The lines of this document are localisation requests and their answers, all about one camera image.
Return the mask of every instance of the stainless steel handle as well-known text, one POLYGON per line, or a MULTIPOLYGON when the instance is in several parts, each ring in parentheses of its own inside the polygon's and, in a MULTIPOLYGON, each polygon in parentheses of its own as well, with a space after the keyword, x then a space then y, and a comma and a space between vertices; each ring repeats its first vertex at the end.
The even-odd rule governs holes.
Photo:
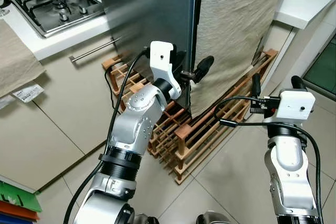
POLYGON ((101 45, 100 47, 97 47, 97 48, 95 48, 95 49, 93 49, 93 50, 91 50, 91 51, 88 51, 88 52, 86 52, 85 54, 82 54, 82 55, 80 55, 80 56, 78 56, 78 57, 76 57, 76 58, 75 58, 74 56, 70 56, 69 59, 70 59, 70 61, 71 61, 72 64, 75 64, 77 60, 80 60, 81 58, 84 58, 84 57, 86 57, 87 55, 90 55, 90 54, 92 54, 92 53, 94 53, 94 52, 97 52, 98 50, 100 50, 100 49, 102 49, 102 48, 104 48, 104 47, 107 47, 108 45, 113 44, 113 43, 117 42, 117 41, 120 40, 120 39, 121 39, 121 37, 119 37, 119 38, 117 38, 117 39, 115 39, 115 40, 112 40, 112 41, 110 41, 110 42, 107 42, 106 44, 101 45))

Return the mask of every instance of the beige towel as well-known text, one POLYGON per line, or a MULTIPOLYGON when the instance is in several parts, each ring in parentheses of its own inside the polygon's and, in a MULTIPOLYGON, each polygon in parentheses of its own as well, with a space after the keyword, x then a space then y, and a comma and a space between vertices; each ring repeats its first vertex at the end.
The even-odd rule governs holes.
POLYGON ((197 65, 205 56, 215 62, 191 88, 195 117, 219 99, 249 68, 267 31, 278 0, 202 0, 197 30, 197 65))
POLYGON ((0 97, 34 80, 44 71, 10 26, 0 20, 0 97))

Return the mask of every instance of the paper sticker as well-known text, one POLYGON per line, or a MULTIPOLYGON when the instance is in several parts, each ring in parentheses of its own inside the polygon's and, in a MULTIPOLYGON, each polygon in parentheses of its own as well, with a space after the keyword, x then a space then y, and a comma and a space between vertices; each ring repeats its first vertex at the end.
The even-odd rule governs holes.
POLYGON ((15 98, 12 97, 10 94, 5 95, 4 97, 0 98, 0 109, 6 107, 9 105, 11 102, 14 102, 15 98))
POLYGON ((40 85, 33 83, 29 86, 24 87, 21 90, 13 92, 13 95, 18 97, 24 103, 27 103, 30 102, 35 97, 37 97, 43 91, 44 89, 40 85))

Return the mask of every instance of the cabinet door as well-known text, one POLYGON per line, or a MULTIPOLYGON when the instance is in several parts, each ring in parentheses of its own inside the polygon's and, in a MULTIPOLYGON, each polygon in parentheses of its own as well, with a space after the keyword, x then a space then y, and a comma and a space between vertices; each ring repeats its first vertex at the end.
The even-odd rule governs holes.
POLYGON ((0 174, 38 190, 83 153, 32 102, 0 110, 0 174))
POLYGON ((76 66, 68 57, 110 40, 103 34, 41 61, 47 71, 36 79, 45 92, 34 101, 84 153, 107 137, 112 106, 101 63, 117 53, 113 45, 107 46, 78 60, 76 66))

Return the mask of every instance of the refrigerator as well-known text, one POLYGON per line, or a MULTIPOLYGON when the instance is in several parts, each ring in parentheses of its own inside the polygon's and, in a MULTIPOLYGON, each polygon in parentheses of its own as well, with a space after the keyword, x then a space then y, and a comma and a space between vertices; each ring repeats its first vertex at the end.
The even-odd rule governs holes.
MULTIPOLYGON (((118 40, 115 47, 124 62, 132 61, 151 41, 160 40, 173 43, 177 51, 185 52, 183 70, 194 69, 201 0, 102 0, 102 3, 113 39, 118 40)), ((145 57, 135 70, 152 81, 149 60, 145 57)), ((189 87, 177 102, 189 107, 189 87)))

